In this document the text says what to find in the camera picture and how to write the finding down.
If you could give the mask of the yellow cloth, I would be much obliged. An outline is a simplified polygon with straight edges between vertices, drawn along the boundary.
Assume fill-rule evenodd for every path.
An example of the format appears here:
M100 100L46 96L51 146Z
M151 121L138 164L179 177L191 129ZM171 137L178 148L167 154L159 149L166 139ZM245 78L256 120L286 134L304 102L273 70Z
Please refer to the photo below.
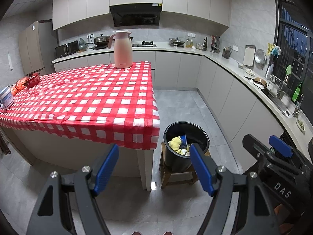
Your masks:
M168 145L171 147L171 149L173 151L175 151L177 154L183 155L182 151L181 151L181 139L180 136L177 136L175 138L173 138L172 140L170 140L168 142Z

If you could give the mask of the black trash bucket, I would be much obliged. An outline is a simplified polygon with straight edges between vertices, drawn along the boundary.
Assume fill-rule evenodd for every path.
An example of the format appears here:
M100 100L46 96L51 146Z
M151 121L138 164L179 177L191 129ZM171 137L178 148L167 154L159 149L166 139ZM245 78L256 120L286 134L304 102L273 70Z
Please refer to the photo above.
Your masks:
M163 133L164 161L173 172L184 172L191 166L190 149L198 144L203 152L210 146L209 136L202 127L187 121L170 124Z

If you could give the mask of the blue paper cup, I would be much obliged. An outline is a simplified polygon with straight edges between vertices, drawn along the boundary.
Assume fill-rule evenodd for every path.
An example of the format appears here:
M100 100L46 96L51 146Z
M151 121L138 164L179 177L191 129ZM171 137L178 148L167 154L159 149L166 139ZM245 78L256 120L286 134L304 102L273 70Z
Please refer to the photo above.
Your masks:
M186 137L186 135L182 135L182 136L180 137L180 140L181 140L180 148L189 151L189 146L188 146L188 143L187 143L187 137Z

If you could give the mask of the small wooden stool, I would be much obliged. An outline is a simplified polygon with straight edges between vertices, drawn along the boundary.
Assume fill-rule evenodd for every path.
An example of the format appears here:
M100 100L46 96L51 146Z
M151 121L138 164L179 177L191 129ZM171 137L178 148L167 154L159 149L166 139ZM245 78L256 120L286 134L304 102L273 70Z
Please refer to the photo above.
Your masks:
M167 186L188 184L193 185L198 181L198 176L194 167L191 165L186 171L174 172L172 171L164 161L165 157L165 143L161 143L161 158L159 163L159 171L161 173L161 189L165 189Z

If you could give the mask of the metal sink faucet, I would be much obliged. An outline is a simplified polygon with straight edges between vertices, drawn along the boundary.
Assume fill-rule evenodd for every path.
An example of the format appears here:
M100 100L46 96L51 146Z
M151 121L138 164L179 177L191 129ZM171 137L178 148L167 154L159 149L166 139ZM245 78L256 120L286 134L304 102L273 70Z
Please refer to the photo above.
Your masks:
M288 94L289 89L286 80L281 80L277 76L272 74L270 77L270 82L275 83L278 86L278 89L276 91L276 97L278 99L282 99L285 94Z

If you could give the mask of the red white checkered tablecloth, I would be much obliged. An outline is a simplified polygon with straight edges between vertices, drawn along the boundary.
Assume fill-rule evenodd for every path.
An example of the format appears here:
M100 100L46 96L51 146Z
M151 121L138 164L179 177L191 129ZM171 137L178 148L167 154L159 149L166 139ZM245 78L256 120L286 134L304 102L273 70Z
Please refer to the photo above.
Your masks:
M94 65L44 75L1 111L1 126L129 149L155 149L160 118L151 64L135 62L128 69Z

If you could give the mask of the round metal strainer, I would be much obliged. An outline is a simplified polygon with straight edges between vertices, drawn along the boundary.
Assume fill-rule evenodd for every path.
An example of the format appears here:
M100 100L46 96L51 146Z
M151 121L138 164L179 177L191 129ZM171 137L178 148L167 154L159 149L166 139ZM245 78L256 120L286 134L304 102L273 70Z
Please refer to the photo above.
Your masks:
M264 63L266 63L266 60L267 60L267 56L266 56L264 50L257 49L255 51L255 62L258 64L264 64Z

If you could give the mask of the pink thermos jug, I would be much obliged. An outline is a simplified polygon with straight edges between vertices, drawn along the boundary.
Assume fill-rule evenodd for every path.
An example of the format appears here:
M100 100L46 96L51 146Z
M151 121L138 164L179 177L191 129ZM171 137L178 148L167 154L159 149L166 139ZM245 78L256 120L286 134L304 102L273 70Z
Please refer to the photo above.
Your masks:
M132 66L133 50L130 39L131 32L128 30L116 31L109 38L108 48L112 47L114 41L113 55L115 67L118 69L126 69Z

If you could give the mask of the red enamel pot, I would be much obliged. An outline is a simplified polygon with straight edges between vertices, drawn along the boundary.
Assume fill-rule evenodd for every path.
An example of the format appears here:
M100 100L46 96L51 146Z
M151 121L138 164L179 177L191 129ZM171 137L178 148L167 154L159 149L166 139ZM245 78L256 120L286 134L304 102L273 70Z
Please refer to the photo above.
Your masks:
M35 87L36 85L38 85L40 83L40 73L38 72L34 72L31 75L29 75L29 77L25 80L25 82L23 83L23 85L30 89L32 87Z

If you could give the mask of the orange plastic bag at edge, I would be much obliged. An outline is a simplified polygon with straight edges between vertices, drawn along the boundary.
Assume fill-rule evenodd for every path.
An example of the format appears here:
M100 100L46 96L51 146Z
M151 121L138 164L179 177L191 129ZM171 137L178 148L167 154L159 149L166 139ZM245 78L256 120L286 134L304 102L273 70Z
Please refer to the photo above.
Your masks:
M15 96L17 93L19 93L20 91L22 91L24 88L26 88L25 86L25 83L26 83L26 80L28 78L27 77L23 77L21 79L19 79L14 85L12 85L10 87L11 89L11 94L13 96Z

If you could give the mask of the black microwave oven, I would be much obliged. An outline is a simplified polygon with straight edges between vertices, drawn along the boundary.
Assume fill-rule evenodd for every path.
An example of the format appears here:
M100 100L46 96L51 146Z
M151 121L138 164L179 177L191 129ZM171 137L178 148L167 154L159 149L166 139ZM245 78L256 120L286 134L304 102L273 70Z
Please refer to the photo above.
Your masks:
M56 57L61 58L78 52L78 41L73 41L55 48Z

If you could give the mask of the white tin can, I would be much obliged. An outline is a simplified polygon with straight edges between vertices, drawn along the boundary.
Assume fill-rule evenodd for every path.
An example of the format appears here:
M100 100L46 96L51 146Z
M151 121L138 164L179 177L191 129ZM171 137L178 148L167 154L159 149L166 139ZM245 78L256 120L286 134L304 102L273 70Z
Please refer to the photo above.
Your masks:
M14 103L14 96L12 95L11 89L9 87L3 88L0 92L0 105L1 110L8 109Z

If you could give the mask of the gas stove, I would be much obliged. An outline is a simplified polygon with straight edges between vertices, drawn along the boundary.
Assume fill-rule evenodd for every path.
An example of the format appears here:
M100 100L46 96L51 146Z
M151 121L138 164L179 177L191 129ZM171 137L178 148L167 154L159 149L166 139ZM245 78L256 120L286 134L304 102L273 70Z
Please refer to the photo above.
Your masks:
M132 47L156 47L153 41L133 42Z

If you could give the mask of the metal dish rack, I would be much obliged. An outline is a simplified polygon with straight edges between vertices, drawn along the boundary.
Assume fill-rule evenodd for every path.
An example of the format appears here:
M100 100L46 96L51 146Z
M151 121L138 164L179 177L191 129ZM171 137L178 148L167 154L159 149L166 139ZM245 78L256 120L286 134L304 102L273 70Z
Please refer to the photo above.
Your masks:
M171 47L185 47L185 42L179 38L169 38L169 46Z

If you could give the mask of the beige refrigerator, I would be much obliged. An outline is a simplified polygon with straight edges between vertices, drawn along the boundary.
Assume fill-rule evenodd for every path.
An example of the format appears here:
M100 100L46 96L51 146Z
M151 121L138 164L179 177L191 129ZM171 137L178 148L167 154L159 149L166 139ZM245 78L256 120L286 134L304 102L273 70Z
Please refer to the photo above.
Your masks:
M19 52L25 75L38 71L41 75L55 72L57 34L52 20L35 21L19 34Z

